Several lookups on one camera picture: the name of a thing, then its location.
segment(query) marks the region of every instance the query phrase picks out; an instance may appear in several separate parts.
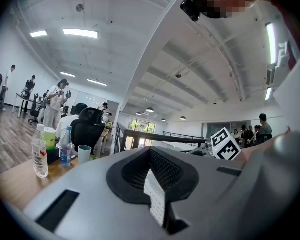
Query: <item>desk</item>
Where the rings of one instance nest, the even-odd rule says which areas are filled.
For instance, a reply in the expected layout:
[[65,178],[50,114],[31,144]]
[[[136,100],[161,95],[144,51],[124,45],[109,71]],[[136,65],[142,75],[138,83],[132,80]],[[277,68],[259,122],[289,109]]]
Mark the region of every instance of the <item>desk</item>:
[[30,98],[25,98],[23,96],[21,96],[20,94],[16,93],[15,94],[15,100],[14,100],[14,104],[13,104],[13,109],[12,109],[12,113],[15,112],[15,106],[16,106],[16,102],[17,102],[17,98],[21,98],[22,99],[22,103],[20,103],[20,107],[19,107],[19,113],[18,113],[18,118],[20,118],[21,116],[21,111],[22,111],[22,108],[24,106],[24,102],[34,102],[33,99],[30,99]]
[[97,151],[96,156],[95,156],[97,158],[100,158],[100,156],[101,156],[101,150],[102,150],[102,153],[105,152],[105,147],[106,147],[106,142],[107,142],[107,138],[108,138],[108,133],[109,133],[109,130],[108,129],[104,129],[103,133],[101,134],[101,137],[98,140],[98,143],[97,143],[98,151]]
[[46,178],[37,177],[32,159],[0,174],[0,197],[3,201],[23,210],[44,188],[78,166],[78,157],[71,166],[62,166],[60,160],[48,166]]

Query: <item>plastic bottle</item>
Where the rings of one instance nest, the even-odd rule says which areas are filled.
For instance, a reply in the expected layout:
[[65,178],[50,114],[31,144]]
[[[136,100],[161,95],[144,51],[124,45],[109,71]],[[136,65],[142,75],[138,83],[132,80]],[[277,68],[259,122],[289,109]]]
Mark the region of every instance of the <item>plastic bottle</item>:
[[71,165],[71,153],[72,153],[72,143],[71,143],[71,126],[66,127],[66,132],[64,137],[61,140],[61,151],[60,151],[60,160],[61,165],[70,166]]
[[40,178],[48,176],[48,159],[47,159],[47,145],[44,136],[45,126],[38,124],[36,126],[36,133],[32,137],[32,154],[33,154],[33,168],[35,174]]

